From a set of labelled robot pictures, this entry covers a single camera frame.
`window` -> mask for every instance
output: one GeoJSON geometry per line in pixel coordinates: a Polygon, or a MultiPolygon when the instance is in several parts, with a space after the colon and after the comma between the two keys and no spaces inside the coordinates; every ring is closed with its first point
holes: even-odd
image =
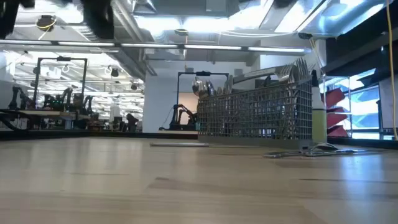
{"type": "MultiPolygon", "coordinates": [[[[353,130],[379,128],[379,108],[377,105],[377,101],[379,99],[378,86],[353,92],[351,94],[353,130]]],[[[346,94],[346,98],[339,102],[337,106],[343,107],[345,112],[349,112],[348,94],[346,94]]],[[[345,130],[351,129],[349,119],[342,121],[340,125],[343,125],[345,130]]]]}

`wire basket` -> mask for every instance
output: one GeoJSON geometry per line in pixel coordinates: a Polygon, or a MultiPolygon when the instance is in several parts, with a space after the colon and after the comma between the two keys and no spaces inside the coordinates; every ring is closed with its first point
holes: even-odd
{"type": "Polygon", "coordinates": [[[312,143],[311,81],[200,99],[199,140],[305,149],[312,143]]]}

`cable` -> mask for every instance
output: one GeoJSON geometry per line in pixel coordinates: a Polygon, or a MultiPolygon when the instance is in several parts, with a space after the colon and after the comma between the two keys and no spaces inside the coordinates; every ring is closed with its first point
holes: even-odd
{"type": "Polygon", "coordinates": [[[163,122],[161,128],[163,128],[163,126],[164,126],[164,124],[166,123],[167,119],[169,118],[170,113],[171,113],[171,111],[173,110],[173,108],[174,108],[174,106],[171,107],[171,109],[170,109],[169,113],[167,114],[167,117],[166,117],[166,119],[164,120],[164,122],[163,122]]]}
{"type": "Polygon", "coordinates": [[[390,15],[390,2],[386,0],[387,9],[387,23],[388,23],[388,36],[389,36],[389,48],[390,48],[390,71],[391,71],[391,88],[392,88],[392,125],[394,127],[394,136],[398,141],[397,127],[396,127],[396,89],[394,84],[394,61],[392,51],[392,26],[391,26],[391,15],[390,15]]]}
{"type": "Polygon", "coordinates": [[[14,111],[14,110],[4,110],[4,109],[0,109],[0,112],[5,113],[5,114],[15,114],[15,115],[19,115],[19,119],[21,119],[22,117],[27,118],[30,122],[29,125],[26,127],[26,129],[20,129],[17,128],[16,126],[14,126],[13,124],[11,124],[6,118],[3,118],[2,116],[0,116],[0,121],[3,122],[9,129],[13,130],[13,131],[18,131],[18,132],[26,132],[29,131],[33,128],[33,119],[30,115],[19,112],[19,111],[14,111]]]}
{"type": "Polygon", "coordinates": [[[52,26],[54,26],[56,22],[57,22],[57,20],[55,19],[54,22],[51,23],[50,25],[43,26],[43,27],[38,26],[38,25],[36,25],[36,26],[37,26],[37,28],[40,28],[40,29],[49,29],[49,28],[51,28],[52,26]]]}

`ceiling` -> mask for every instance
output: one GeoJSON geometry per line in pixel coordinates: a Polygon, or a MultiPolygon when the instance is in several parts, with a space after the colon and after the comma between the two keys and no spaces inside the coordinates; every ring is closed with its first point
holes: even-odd
{"type": "MultiPolygon", "coordinates": [[[[157,14],[135,13],[138,26],[156,42],[272,47],[310,47],[298,32],[316,38],[337,37],[385,7],[385,0],[278,0],[183,1],[152,0],[157,14]],[[175,29],[185,29],[179,35],[175,29]]],[[[181,52],[157,50],[147,57],[156,60],[210,60],[245,62],[248,53],[214,50],[181,52]]]]}

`metal stand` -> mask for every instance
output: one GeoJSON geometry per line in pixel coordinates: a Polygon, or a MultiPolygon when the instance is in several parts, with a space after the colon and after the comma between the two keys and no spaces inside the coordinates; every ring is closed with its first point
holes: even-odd
{"type": "Polygon", "coordinates": [[[178,98],[180,97],[180,76],[181,75],[196,75],[196,76],[210,76],[210,75],[225,75],[226,79],[229,77],[229,73],[211,73],[211,72],[179,72],[177,78],[177,102],[178,105],[178,98]]]}
{"type": "Polygon", "coordinates": [[[83,80],[81,81],[81,94],[84,99],[85,95],[85,85],[86,85],[86,73],[87,73],[87,58],[70,58],[70,57],[57,57],[57,58],[38,58],[37,59],[37,71],[36,71],[36,78],[35,78],[35,90],[33,93],[33,101],[36,103],[37,99],[37,88],[39,86],[39,77],[40,77],[40,66],[43,60],[56,60],[58,62],[70,62],[71,60],[82,60],[85,62],[85,66],[83,69],[83,80]]]}

